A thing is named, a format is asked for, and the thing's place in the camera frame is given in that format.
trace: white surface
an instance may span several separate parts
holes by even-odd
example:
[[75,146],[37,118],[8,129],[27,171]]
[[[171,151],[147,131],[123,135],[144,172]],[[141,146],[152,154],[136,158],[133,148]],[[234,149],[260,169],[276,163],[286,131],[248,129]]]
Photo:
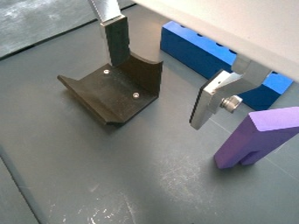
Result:
[[135,2],[299,81],[299,1]]

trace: silver metal bracket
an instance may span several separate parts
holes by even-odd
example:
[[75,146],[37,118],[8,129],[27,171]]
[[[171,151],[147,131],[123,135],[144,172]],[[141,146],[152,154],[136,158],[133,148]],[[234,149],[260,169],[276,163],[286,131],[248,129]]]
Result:
[[190,120],[196,130],[220,108],[234,112],[242,102],[236,95],[258,88],[272,72],[270,68],[240,54],[231,70],[234,73],[220,70],[200,88]]

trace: gray mat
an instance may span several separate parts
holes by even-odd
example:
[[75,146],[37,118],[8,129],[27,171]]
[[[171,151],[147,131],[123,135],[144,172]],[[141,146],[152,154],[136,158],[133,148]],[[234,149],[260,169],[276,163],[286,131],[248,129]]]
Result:
[[0,223],[1,224],[37,224],[31,208],[21,195],[11,173],[0,158]]
[[[163,60],[163,80],[159,99],[120,129],[56,79],[107,63],[97,23],[0,61],[0,144],[41,223],[298,223],[299,136],[255,165],[220,171],[214,153],[251,109],[222,110],[196,131],[188,119],[206,80],[159,50],[168,20],[140,6],[124,14],[131,50]],[[298,92],[294,84],[274,108],[298,106]]]

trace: bolt head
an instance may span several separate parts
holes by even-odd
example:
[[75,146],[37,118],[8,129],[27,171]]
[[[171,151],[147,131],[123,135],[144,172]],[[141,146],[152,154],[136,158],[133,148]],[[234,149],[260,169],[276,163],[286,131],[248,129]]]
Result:
[[135,98],[135,99],[139,98],[139,93],[133,93],[133,98]]

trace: dark metal bracket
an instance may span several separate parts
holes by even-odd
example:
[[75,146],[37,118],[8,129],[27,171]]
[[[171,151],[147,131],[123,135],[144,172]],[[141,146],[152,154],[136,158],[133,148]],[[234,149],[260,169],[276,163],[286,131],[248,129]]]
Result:
[[88,1],[101,20],[108,64],[81,80],[63,75],[57,78],[104,124],[121,125],[159,97],[163,62],[129,52],[127,17],[120,14],[117,0]]
[[159,97],[163,62],[131,53],[120,66],[105,64],[81,80],[59,80],[104,124],[124,124]]

